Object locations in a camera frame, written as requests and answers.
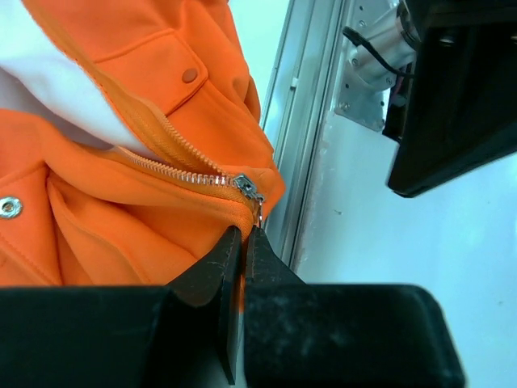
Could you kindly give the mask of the orange zip jacket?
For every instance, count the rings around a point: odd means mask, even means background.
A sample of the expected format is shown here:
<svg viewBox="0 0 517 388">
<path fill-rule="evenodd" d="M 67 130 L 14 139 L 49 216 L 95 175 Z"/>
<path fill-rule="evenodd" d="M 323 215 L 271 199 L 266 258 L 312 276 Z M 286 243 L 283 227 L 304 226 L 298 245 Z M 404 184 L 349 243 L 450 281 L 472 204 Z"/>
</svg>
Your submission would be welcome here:
<svg viewBox="0 0 517 388">
<path fill-rule="evenodd" d="M 226 1 L 1 4 L 1 284 L 164 285 L 284 194 Z"/>
</svg>

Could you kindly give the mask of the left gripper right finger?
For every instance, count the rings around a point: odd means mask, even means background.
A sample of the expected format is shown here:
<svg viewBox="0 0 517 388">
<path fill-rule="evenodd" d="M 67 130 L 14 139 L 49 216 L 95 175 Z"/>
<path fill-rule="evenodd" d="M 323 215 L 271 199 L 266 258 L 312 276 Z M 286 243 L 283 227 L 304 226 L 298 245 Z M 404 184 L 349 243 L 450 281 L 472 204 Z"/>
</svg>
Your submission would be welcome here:
<svg viewBox="0 0 517 388">
<path fill-rule="evenodd" d="M 246 252 L 250 387 L 464 387 L 439 303 L 417 285 L 307 284 L 253 228 Z"/>
</svg>

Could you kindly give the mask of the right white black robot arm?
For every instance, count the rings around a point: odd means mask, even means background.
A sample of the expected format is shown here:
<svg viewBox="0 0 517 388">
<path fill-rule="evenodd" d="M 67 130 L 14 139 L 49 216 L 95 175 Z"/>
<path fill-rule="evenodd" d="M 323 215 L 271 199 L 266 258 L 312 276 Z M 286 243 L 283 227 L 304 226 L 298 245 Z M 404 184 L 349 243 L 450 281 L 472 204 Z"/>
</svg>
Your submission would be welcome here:
<svg viewBox="0 0 517 388">
<path fill-rule="evenodd" d="M 421 44 L 387 185 L 413 198 L 516 151 L 516 3 L 405 5 Z"/>
</svg>

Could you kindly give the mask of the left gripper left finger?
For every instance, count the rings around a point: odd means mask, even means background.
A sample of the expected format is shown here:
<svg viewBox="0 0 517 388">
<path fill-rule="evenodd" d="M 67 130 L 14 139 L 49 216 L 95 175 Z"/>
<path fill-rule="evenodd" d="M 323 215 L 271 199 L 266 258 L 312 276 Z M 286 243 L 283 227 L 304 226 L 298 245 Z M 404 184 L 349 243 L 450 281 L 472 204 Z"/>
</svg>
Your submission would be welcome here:
<svg viewBox="0 0 517 388">
<path fill-rule="evenodd" d="M 4 288 L 1 384 L 231 386 L 241 267 L 230 227 L 167 285 Z"/>
</svg>

